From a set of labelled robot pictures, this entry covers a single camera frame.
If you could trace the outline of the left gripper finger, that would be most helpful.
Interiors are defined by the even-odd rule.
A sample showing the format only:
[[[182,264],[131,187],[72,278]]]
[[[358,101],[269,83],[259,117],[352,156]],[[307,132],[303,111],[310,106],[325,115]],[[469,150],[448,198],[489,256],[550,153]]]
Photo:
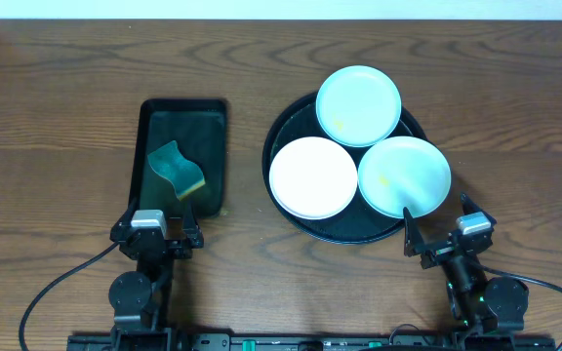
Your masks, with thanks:
[[[190,200],[187,200],[184,205],[181,229],[188,240],[199,240],[201,237],[201,229]]]
[[[134,217],[134,214],[138,208],[139,208],[139,199],[134,198],[133,200],[130,201],[127,210],[118,219],[117,227],[118,228],[130,227],[131,220]]]

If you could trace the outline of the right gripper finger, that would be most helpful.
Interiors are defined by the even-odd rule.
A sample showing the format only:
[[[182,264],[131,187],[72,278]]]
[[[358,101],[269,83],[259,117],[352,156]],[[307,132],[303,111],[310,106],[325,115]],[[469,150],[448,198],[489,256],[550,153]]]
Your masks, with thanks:
[[[462,211],[464,215],[473,215],[476,213],[483,214],[490,222],[494,221],[494,218],[485,212],[482,208],[480,208],[471,198],[465,193],[462,192],[460,196],[461,204],[462,204]]]
[[[415,218],[407,207],[403,209],[403,219],[405,224],[404,255],[406,257],[415,256],[425,252],[425,242],[417,226]]]

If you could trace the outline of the green yellow sponge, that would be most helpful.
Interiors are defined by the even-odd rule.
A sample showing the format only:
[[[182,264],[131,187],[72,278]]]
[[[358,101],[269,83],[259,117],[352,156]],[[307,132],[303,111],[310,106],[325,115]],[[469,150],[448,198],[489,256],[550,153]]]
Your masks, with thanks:
[[[202,169],[182,155],[174,140],[151,152],[147,159],[150,168],[170,183],[180,201],[206,184]]]

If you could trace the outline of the white pink plate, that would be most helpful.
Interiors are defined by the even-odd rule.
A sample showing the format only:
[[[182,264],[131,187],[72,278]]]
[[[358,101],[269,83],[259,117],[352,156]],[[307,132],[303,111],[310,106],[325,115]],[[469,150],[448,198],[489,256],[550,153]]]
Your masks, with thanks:
[[[355,196],[358,175],[349,153],[319,136],[298,138],[272,160],[268,183],[273,198],[291,215],[319,220],[344,210]]]

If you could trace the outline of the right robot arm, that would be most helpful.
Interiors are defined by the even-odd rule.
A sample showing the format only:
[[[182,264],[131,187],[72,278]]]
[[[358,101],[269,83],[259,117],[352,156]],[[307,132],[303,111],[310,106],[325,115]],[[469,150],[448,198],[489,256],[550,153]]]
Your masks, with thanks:
[[[463,215],[448,238],[427,243],[409,209],[403,210],[404,255],[421,258],[424,269],[439,266],[447,280],[447,292],[455,318],[463,322],[457,342],[470,336],[501,335],[524,329],[529,290],[515,278],[497,274],[489,279],[478,255],[493,245],[496,220],[461,195]]]

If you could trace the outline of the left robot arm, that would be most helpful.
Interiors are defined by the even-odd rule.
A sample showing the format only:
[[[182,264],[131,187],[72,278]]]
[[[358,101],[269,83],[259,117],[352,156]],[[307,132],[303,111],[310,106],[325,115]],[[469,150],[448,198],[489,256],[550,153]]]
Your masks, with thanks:
[[[192,258],[193,250],[204,247],[204,238],[189,202],[181,219],[184,237],[169,239],[163,212],[141,210],[133,200],[112,226],[110,240],[137,263],[109,288],[113,350],[179,350],[188,343],[167,320],[174,262]]]

